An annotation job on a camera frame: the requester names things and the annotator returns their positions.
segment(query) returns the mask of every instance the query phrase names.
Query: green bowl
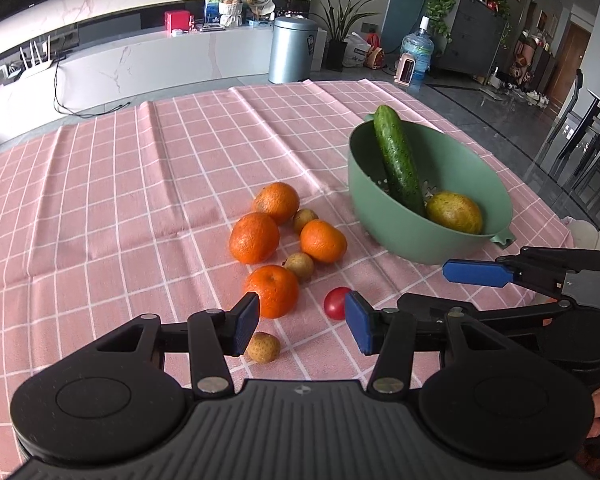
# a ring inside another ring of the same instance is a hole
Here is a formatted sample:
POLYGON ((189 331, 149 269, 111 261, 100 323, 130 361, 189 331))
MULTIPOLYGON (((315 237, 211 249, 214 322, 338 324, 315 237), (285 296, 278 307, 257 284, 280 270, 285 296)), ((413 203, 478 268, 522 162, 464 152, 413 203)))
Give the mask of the green bowl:
POLYGON ((516 237, 509 230, 513 208, 498 175, 453 137, 421 124, 402 124, 422 189, 452 191, 471 198, 482 212, 483 234, 442 227, 388 195, 372 121, 360 124, 349 137, 349 192, 358 219, 369 234, 389 252, 427 265, 468 257, 486 243, 503 248, 513 243, 516 237))

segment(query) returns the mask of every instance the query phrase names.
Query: bottle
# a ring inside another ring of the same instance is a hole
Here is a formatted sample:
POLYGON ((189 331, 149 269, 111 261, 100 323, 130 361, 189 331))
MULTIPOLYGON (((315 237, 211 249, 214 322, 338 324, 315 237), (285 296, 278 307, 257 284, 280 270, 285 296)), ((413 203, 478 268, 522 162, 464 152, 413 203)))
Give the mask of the bottle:
POLYGON ((420 22, 420 29, 413 34, 405 36, 400 48, 400 55, 406 52, 407 54, 411 54, 416 60, 413 77, 411 78, 411 87, 414 89, 420 88, 424 74, 431 66, 434 44, 427 32, 428 28, 429 19, 427 16, 423 16, 420 22))

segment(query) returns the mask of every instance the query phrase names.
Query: tablecloth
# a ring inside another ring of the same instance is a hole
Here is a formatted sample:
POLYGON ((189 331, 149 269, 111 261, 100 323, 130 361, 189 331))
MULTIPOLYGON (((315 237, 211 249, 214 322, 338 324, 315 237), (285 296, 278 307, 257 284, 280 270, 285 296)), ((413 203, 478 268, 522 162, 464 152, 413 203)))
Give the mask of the tablecloth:
MULTIPOLYGON (((513 285, 448 283, 439 267, 401 260, 365 233, 347 193, 347 139, 379 104, 455 137, 498 173, 518 237, 508 253, 573 246, 555 214, 491 153, 388 83, 232 88, 63 126, 0 154, 0 476, 20 463, 9 400, 22 381, 139 314, 181 322, 240 299, 252 267, 231 258, 227 240, 271 182, 295 187, 302 206, 344 232, 349 250, 337 265, 318 267, 291 314, 260 322, 282 343, 275 362, 227 359, 237 387, 247 377, 368 380, 375 359, 323 313, 336 286, 377 308, 407 291, 481 309, 529 304, 533 294, 513 285)), ((267 263, 297 249, 284 226, 267 263)), ((477 256, 500 254, 489 244, 477 256)), ((418 354, 414 386, 437 365, 436 355, 418 354)), ((168 354, 166 371, 190 382, 186 355, 168 354)))

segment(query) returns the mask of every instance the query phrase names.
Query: green cucumber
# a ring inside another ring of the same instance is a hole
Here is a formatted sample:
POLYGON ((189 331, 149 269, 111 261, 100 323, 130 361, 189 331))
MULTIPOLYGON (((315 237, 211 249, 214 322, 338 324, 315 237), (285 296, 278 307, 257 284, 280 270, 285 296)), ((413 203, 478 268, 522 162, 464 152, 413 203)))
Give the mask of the green cucumber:
POLYGON ((407 135, 396 111, 380 105, 374 114, 376 139, 382 152, 389 194, 414 213, 424 216, 424 198, 407 135))

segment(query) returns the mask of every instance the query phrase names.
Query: logo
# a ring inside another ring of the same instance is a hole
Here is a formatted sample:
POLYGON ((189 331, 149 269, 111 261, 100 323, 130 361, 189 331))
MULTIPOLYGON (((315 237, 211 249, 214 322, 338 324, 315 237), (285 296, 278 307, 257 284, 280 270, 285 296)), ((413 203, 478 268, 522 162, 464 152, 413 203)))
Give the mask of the logo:
POLYGON ((303 384, 302 386, 298 386, 297 388, 294 388, 294 391, 296 394, 303 396, 303 395, 311 393, 311 388, 309 388, 306 384, 303 384))

